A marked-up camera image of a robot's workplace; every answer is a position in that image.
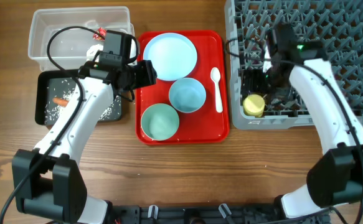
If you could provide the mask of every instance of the white plastic bin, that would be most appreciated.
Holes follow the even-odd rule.
[[[58,30],[68,26],[84,26],[93,30],[102,27],[134,35],[127,7],[39,9],[33,15],[27,53],[30,59],[40,64],[42,71],[57,70],[47,57],[47,44]],[[86,62],[87,50],[96,44],[103,44],[103,41],[94,40],[93,33],[89,31],[67,30],[53,40],[50,53],[63,68],[75,69]]]

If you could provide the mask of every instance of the wood surface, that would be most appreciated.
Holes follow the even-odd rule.
[[[225,38],[225,1],[0,0],[0,210],[13,190],[11,159],[32,149],[47,128],[35,124],[39,66],[27,56],[34,11],[56,7],[127,6],[136,36],[151,30],[211,29]],[[279,131],[232,129],[220,144],[149,147],[134,133],[134,105],[119,122],[99,124],[80,170],[88,193],[115,205],[181,206],[268,203],[294,191],[321,157],[313,127]],[[340,208],[352,223],[358,204]],[[6,223],[45,223],[12,203]]]

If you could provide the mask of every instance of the dish rack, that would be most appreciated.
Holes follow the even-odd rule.
[[[260,49],[248,40],[263,41],[266,31],[280,22],[291,24],[299,41],[320,40],[339,87],[363,124],[363,1],[227,0],[224,11],[227,39],[238,38],[229,44],[234,53],[260,58]],[[262,118],[245,115],[241,95],[244,71],[262,69],[263,63],[230,58],[230,99],[236,128],[288,129],[313,125],[299,97],[276,107],[267,102]]]

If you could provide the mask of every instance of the red tray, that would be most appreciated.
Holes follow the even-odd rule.
[[[148,42],[165,32],[146,32],[139,37],[142,60]],[[150,145],[160,144],[195,144],[223,141],[230,132],[227,89],[225,87],[223,43],[221,37],[211,30],[175,31],[186,36],[195,45],[198,54],[195,69],[187,76],[200,81],[206,89],[206,101],[196,112],[186,114],[178,112],[180,126],[173,137],[165,141],[154,141],[147,137],[141,128],[141,117],[146,108],[156,103],[170,104],[169,90],[174,82],[156,80],[156,84],[136,90],[136,134],[140,141]],[[217,67],[221,73],[220,93],[223,101],[223,113],[216,112],[214,83],[210,71]]]

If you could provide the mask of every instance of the spoon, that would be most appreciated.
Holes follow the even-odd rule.
[[[216,102],[216,111],[218,113],[223,112],[223,104],[221,102],[221,95],[220,95],[220,88],[219,88],[219,81],[220,81],[220,71],[218,68],[212,68],[210,72],[210,77],[214,82],[214,89],[215,89],[215,102]]]

